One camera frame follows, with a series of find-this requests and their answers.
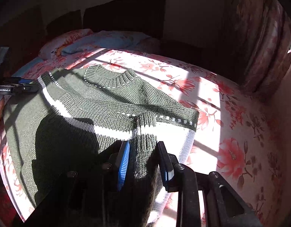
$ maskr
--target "floral bedsheet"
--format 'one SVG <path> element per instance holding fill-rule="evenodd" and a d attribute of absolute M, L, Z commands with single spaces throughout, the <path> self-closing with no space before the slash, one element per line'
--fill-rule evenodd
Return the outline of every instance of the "floral bedsheet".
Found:
<path fill-rule="evenodd" d="M 283 157 L 277 123 L 267 107 L 244 95 L 219 75 L 178 60 L 137 51 L 95 49 L 34 65 L 23 76 L 36 79 L 55 67 L 86 68 L 101 64 L 111 71 L 132 68 L 137 75 L 182 105 L 200 113 L 193 148 L 186 164 L 194 171 L 218 171 L 255 211 L 264 226 L 272 226 L 281 204 Z M 21 219 L 34 206 L 18 181 L 4 123 L 0 122 L 0 175 Z M 172 193 L 157 226 L 175 226 L 176 193 Z M 205 226 L 201 204 L 201 222 Z"/>

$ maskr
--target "knitted sweater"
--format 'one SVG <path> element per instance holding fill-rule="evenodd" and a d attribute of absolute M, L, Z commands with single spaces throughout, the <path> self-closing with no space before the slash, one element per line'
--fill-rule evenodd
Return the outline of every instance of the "knitted sweater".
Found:
<path fill-rule="evenodd" d="M 12 97 L 4 113 L 15 170 L 30 201 L 38 205 L 62 172 L 94 172 L 108 159 L 104 151 L 114 141 L 129 140 L 123 203 L 127 214 L 122 218 L 128 226 L 143 226 L 162 187 L 160 176 L 156 183 L 157 139 L 169 141 L 166 147 L 177 146 L 177 156 L 183 153 L 181 160 L 186 160 L 198 112 L 183 107 L 132 69 L 124 73 L 101 65 L 54 69 L 40 76 L 38 84 L 37 94 Z"/>

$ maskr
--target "sweater collar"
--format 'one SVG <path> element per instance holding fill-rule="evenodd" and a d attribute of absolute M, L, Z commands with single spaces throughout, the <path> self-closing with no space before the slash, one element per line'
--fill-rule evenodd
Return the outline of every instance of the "sweater collar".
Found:
<path fill-rule="evenodd" d="M 84 81 L 90 86 L 115 89 L 130 84 L 137 77 L 132 69 L 119 73 L 106 70 L 102 65 L 96 65 L 89 66 L 85 70 Z"/>

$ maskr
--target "curtain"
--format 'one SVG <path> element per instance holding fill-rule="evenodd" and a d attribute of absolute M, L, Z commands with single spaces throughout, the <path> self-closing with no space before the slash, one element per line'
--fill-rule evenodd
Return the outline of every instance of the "curtain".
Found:
<path fill-rule="evenodd" d="M 291 20 L 280 3 L 225 0 L 219 38 L 234 81 L 262 101 L 271 97 L 291 64 Z"/>

